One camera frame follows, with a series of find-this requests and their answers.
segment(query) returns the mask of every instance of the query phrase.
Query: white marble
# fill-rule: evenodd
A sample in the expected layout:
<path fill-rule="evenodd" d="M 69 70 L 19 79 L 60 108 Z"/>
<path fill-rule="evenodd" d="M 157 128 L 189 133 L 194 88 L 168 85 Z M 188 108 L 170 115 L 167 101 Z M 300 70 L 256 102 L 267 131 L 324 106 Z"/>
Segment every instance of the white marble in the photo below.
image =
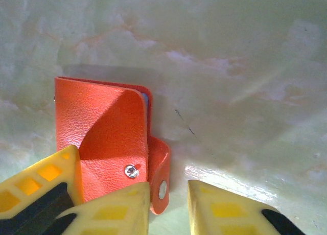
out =
<path fill-rule="evenodd" d="M 190 234 L 190 178 L 327 234 L 326 3 L 0 0 L 0 181 L 55 151 L 55 76 L 139 83 L 173 151 L 150 235 Z"/>

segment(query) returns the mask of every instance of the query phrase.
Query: yellow plastic object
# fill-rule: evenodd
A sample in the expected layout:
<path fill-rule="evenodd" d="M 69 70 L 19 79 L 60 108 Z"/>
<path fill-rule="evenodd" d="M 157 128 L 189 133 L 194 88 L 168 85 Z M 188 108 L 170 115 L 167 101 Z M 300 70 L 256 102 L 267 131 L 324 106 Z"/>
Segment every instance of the yellow plastic object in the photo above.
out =
<path fill-rule="evenodd" d="M 150 185 L 139 182 L 67 209 L 58 218 L 77 214 L 63 235 L 146 235 L 149 208 Z"/>
<path fill-rule="evenodd" d="M 189 180 L 192 235 L 280 235 L 261 214 L 277 210 L 199 180 Z"/>
<path fill-rule="evenodd" d="M 83 203 L 80 158 L 73 145 L 0 183 L 0 220 L 14 217 L 61 182 L 67 183 L 74 205 Z"/>

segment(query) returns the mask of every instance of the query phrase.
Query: orange leather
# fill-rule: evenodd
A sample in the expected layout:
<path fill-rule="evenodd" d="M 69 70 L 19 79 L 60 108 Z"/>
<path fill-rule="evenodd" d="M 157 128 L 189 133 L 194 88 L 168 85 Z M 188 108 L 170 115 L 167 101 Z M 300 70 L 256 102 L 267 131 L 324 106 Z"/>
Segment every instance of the orange leather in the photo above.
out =
<path fill-rule="evenodd" d="M 141 93 L 148 96 L 148 110 Z M 57 149 L 79 148 L 85 201 L 141 181 L 151 185 L 151 210 L 162 213 L 169 195 L 170 149 L 150 136 L 152 95 L 137 85 L 86 79 L 55 78 Z M 125 175 L 134 165 L 139 175 Z"/>

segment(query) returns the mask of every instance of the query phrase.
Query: black plastic part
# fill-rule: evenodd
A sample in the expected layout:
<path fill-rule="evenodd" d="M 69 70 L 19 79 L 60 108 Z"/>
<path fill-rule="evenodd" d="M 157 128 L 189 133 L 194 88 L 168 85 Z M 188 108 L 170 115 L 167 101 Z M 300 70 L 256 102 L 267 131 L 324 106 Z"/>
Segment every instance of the black plastic part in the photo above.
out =
<path fill-rule="evenodd" d="M 40 235 L 68 208 L 73 207 L 62 182 L 11 219 L 0 220 L 1 235 Z"/>
<path fill-rule="evenodd" d="M 281 235 L 305 235 L 283 214 L 270 209 L 263 209 L 261 213 Z"/>
<path fill-rule="evenodd" d="M 77 214 L 71 213 L 56 219 L 54 223 L 42 235 L 61 235 L 73 222 Z"/>

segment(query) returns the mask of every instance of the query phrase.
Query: leather wallet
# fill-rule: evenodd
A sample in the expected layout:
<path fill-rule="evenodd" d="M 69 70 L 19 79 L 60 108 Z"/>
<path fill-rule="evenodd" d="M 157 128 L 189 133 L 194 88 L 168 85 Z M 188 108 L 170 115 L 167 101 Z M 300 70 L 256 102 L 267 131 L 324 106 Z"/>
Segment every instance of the leather wallet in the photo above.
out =
<path fill-rule="evenodd" d="M 55 102 L 57 150 L 79 148 L 85 201 L 148 181 L 151 210 L 162 213 L 169 203 L 171 152 L 151 136 L 151 92 L 139 85 L 56 77 Z"/>

